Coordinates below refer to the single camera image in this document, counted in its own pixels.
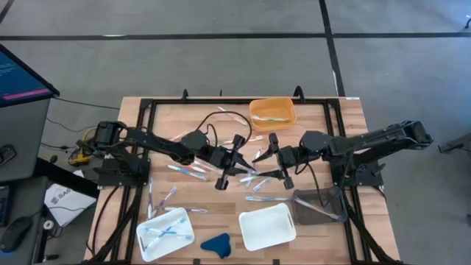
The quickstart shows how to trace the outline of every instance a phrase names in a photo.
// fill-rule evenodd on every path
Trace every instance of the wooden tabletop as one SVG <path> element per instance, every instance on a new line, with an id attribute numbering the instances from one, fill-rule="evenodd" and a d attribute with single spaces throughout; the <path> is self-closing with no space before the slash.
<path id="1" fill-rule="evenodd" d="M 123 98 L 118 120 L 128 126 L 135 126 L 140 100 L 141 97 Z M 367 132 L 360 100 L 348 98 L 340 98 L 339 100 L 347 136 Z M 249 116 L 248 105 L 222 105 L 222 107 L 227 110 L 237 111 L 247 117 Z M 298 146 L 300 138 L 306 130 L 318 130 L 327 133 L 324 110 L 321 105 L 295 105 L 295 110 L 297 122 L 289 129 L 276 131 L 280 146 Z M 216 105 L 158 105 L 153 128 L 154 133 L 160 137 L 173 138 L 185 131 L 194 130 L 201 120 L 213 111 L 217 111 Z M 331 111 L 331 113 L 334 130 L 338 132 L 334 112 Z M 248 127 L 243 126 L 226 115 L 212 116 L 208 119 L 208 122 L 216 127 L 219 142 L 232 140 L 234 133 L 240 135 L 248 134 Z M 254 131 L 252 137 L 257 135 L 262 135 L 264 139 L 248 143 L 240 150 L 247 161 L 252 160 L 259 148 L 265 151 L 269 145 L 267 132 Z M 238 223 L 238 215 L 243 212 L 276 205 L 278 202 L 246 201 L 244 198 L 246 195 L 252 194 L 252 189 L 239 185 L 237 180 L 240 177 L 232 177 L 227 190 L 218 191 L 214 188 L 215 181 L 219 177 L 216 173 L 208 174 L 213 181 L 204 183 L 196 178 L 168 169 L 166 167 L 167 164 L 178 165 L 165 155 L 151 152 L 149 157 L 152 161 L 151 176 L 154 180 L 152 190 L 155 194 L 156 203 L 161 201 L 173 186 L 176 186 L 177 192 L 167 201 L 168 206 L 195 207 L 208 210 L 208 213 L 189 213 L 195 233 L 194 243 L 157 259 L 153 262 L 154 264 L 192 264 L 194 258 L 200 258 L 202 264 L 271 264 L 273 259 L 280 259 L 281 264 L 349 263 L 350 259 L 344 225 L 342 223 L 309 226 L 296 225 L 297 237 L 295 240 L 253 252 L 246 250 Z M 329 164 L 316 160 L 311 162 L 311 165 L 316 172 L 321 188 L 332 186 Z M 275 157 L 257 164 L 257 169 L 261 171 L 268 171 L 273 168 L 277 168 Z M 294 170 L 291 170 L 290 175 L 293 177 L 295 189 L 307 190 L 314 188 L 313 177 L 308 170 L 297 176 L 294 175 Z M 100 192 L 92 227 L 95 226 L 98 212 L 100 212 L 111 190 L 112 188 L 105 188 Z M 98 249 L 106 242 L 116 227 L 122 190 L 123 188 L 117 190 L 103 213 L 96 236 L 96 246 Z M 258 192 L 258 195 L 289 197 L 293 190 L 287 191 L 283 186 L 283 182 L 273 180 L 264 185 Z M 147 218 L 148 191 L 149 188 L 145 187 L 138 223 L 146 221 Z M 358 192 L 361 198 L 361 207 L 366 227 L 388 255 L 394 259 L 399 259 L 385 199 L 370 187 L 359 187 Z M 362 259 L 363 255 L 361 254 L 358 232 L 353 224 L 352 227 L 354 227 L 357 255 L 359 259 Z M 199 247 L 202 242 L 221 233 L 230 234 L 230 244 L 232 247 L 232 253 L 224 260 L 219 259 L 216 253 L 204 251 Z M 89 238 L 90 245 L 92 235 L 91 233 Z M 125 240 L 128 232 L 124 231 L 123 235 L 119 258 L 124 258 L 124 244 L 126 243 Z M 87 251 L 85 259 L 90 257 L 91 254 Z M 136 240 L 132 264 L 145 263 L 141 257 L 139 244 Z"/>

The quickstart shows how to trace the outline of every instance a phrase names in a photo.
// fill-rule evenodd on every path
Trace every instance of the paper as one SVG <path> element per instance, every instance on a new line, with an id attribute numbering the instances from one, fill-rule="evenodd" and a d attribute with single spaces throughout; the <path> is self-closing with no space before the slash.
<path id="1" fill-rule="evenodd" d="M 82 170 L 77 170 L 74 172 L 74 174 L 79 177 L 83 177 Z M 58 184 L 52 184 L 51 187 L 47 189 L 46 196 L 44 197 L 44 204 L 47 206 L 47 208 L 60 206 L 71 210 L 87 208 L 88 206 L 94 204 L 95 201 L 95 198 L 75 192 L 70 188 L 66 188 Z M 49 211 L 55 218 L 58 225 L 65 227 L 84 210 L 69 211 L 62 208 L 53 208 Z"/>

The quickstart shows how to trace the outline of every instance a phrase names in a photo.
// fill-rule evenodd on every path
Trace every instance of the orange plastic bin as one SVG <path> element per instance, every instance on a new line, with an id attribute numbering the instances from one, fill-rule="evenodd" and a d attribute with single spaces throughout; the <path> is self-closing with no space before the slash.
<path id="1" fill-rule="evenodd" d="M 293 101 L 288 97 L 253 100 L 250 102 L 249 109 L 252 125 L 258 132 L 286 129 L 297 119 Z M 285 119 L 286 121 L 260 121 L 254 119 L 254 116 L 262 119 Z"/>

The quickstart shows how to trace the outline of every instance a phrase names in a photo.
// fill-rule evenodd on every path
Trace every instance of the blue cloth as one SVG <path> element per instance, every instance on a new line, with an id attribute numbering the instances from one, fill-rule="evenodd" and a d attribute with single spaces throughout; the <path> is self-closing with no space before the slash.
<path id="1" fill-rule="evenodd" d="M 229 257 L 230 255 L 230 237 L 228 233 L 223 233 L 215 238 L 201 243 L 201 248 L 211 250 L 218 253 L 220 258 Z"/>

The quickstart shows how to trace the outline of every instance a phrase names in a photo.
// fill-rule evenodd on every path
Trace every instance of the computer mouse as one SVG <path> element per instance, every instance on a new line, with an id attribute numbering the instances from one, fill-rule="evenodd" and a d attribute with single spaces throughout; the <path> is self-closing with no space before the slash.
<path id="1" fill-rule="evenodd" d="M 5 230 L 0 239 L 0 250 L 5 253 L 16 250 L 32 225 L 31 217 L 19 217 Z"/>

